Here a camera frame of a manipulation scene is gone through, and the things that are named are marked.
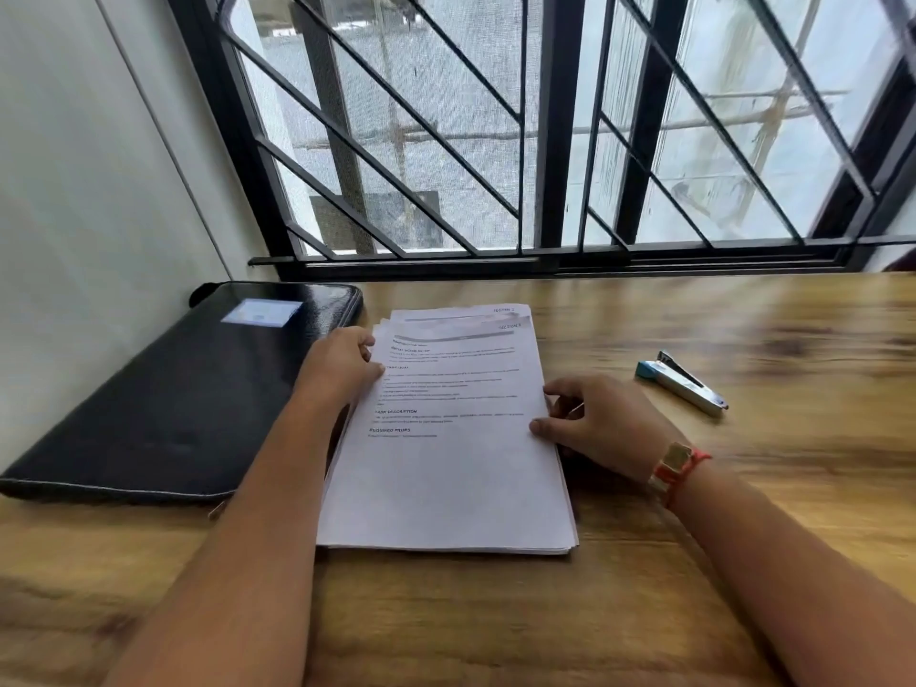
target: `desk surface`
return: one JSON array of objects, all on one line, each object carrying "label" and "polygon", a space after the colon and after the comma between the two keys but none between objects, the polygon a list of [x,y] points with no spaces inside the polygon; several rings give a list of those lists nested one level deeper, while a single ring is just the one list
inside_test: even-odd
[{"label": "desk surface", "polygon": [[[545,377],[627,376],[669,350],[731,404],[715,424],[647,388],[830,544],[916,599],[916,276],[364,285],[392,309],[517,301]],[[568,558],[321,552],[310,684],[779,683],[676,521],[567,463]],[[200,509],[0,497],[0,685],[92,685],[210,529]]]}]

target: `window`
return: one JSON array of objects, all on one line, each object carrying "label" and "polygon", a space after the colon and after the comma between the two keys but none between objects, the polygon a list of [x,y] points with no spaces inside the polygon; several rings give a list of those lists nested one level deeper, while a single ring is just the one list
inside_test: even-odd
[{"label": "window", "polygon": [[170,1],[285,276],[855,269],[912,190],[887,0]]}]

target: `forearm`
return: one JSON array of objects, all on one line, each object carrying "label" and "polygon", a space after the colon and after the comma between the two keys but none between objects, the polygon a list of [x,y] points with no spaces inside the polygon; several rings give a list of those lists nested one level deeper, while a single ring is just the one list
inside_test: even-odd
[{"label": "forearm", "polygon": [[800,687],[899,685],[916,672],[916,607],[716,461],[671,507]]},{"label": "forearm", "polygon": [[294,397],[107,685],[298,685],[336,408]]}]

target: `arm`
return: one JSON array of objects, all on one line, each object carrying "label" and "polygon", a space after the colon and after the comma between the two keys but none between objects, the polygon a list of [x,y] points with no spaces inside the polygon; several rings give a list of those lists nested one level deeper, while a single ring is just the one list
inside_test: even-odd
[{"label": "arm", "polygon": [[[531,430],[645,483],[672,442],[689,443],[634,385],[606,376],[544,386],[560,395]],[[564,419],[584,401],[584,416]],[[719,462],[703,461],[671,505],[800,687],[907,684],[916,605],[806,531]]]},{"label": "arm", "polygon": [[312,346],[216,529],[107,687],[302,684],[328,442],[341,409],[382,374],[368,344],[347,328]]}]

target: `concrete wall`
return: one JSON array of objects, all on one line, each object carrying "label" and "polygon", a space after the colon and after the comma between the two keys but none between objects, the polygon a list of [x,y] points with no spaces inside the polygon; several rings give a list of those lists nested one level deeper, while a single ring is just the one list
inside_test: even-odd
[{"label": "concrete wall", "polygon": [[0,0],[0,467],[263,253],[164,0]]}]

